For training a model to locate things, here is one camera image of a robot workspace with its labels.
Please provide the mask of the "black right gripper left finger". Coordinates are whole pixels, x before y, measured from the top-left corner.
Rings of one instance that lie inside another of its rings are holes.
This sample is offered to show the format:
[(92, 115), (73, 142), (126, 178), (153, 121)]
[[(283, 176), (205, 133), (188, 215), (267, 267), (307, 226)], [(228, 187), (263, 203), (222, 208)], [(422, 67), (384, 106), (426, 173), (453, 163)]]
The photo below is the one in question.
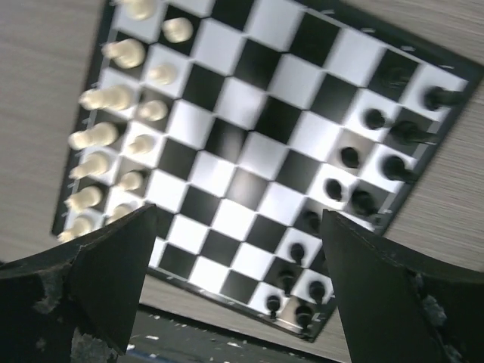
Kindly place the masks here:
[(3, 362), (115, 362), (129, 344), (157, 208), (1, 266)]

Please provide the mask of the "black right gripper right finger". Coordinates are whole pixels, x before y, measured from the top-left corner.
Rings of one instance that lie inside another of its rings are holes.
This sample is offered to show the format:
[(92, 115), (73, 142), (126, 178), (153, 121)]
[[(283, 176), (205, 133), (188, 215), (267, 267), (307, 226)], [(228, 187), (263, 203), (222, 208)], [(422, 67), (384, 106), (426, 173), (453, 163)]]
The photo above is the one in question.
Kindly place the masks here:
[(336, 211), (321, 237), (353, 362), (481, 362), (483, 274), (419, 253)]

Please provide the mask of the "black king piece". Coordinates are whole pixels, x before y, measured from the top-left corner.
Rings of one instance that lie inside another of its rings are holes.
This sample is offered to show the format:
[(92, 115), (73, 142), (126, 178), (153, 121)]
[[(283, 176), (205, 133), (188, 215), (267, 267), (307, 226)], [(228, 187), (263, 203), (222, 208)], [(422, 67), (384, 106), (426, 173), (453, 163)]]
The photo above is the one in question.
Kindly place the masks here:
[(378, 213), (378, 208), (372, 194), (365, 190), (355, 189), (350, 198), (350, 204), (355, 214), (369, 217)]

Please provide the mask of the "black and white chessboard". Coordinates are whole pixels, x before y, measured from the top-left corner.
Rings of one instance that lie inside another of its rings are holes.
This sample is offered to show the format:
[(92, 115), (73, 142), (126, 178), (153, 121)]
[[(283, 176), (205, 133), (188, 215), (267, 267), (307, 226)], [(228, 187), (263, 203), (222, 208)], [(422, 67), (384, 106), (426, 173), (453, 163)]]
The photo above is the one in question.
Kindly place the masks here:
[[(336, 300), (319, 234), (332, 209), (383, 234), (483, 78), (468, 58), (341, 1), (155, 1), (102, 10), (82, 93), (127, 85), (125, 110), (79, 105), (51, 227), (62, 242), (157, 207), (150, 273), (313, 342)], [(103, 45), (136, 39), (131, 69)], [(427, 110), (427, 89), (463, 92)], [(354, 213), (355, 189), (378, 213)]]

